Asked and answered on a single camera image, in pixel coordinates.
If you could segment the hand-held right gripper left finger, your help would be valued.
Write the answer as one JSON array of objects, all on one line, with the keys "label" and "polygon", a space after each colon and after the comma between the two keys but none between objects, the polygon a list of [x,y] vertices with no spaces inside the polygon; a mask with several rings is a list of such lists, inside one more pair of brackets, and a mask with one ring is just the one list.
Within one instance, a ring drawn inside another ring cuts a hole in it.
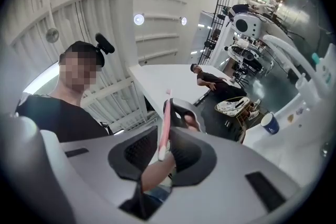
[{"label": "hand-held right gripper left finger", "polygon": [[158,202],[143,193],[141,176],[157,149],[157,126],[125,134],[62,143],[73,168],[117,211],[147,221]]}]

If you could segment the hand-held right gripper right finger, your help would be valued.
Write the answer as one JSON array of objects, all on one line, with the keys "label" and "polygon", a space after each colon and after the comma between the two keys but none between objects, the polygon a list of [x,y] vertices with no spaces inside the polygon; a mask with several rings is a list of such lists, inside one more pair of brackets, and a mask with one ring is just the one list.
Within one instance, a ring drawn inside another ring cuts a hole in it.
[{"label": "hand-held right gripper right finger", "polygon": [[149,223],[275,223],[276,209],[298,184],[237,142],[170,129],[177,173],[172,192]]}]

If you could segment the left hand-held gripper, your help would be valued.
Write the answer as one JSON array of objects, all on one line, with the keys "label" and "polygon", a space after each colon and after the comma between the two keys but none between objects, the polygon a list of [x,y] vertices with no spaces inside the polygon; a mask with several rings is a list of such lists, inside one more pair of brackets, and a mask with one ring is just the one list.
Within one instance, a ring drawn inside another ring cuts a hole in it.
[{"label": "left hand-held gripper", "polygon": [[171,126],[187,129],[184,115],[190,115],[197,121],[199,132],[206,132],[206,126],[201,111],[196,106],[178,98],[170,98],[164,102],[164,114],[166,114],[167,105],[170,105],[170,118],[168,121]]}]

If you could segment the person's left hand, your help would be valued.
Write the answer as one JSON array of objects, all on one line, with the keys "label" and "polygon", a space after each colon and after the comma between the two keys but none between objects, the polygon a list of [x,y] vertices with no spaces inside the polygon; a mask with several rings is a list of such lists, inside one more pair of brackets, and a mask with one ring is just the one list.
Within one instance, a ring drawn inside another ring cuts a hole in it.
[{"label": "person's left hand", "polygon": [[184,120],[189,130],[196,131],[196,132],[200,131],[197,121],[192,116],[184,115]]}]

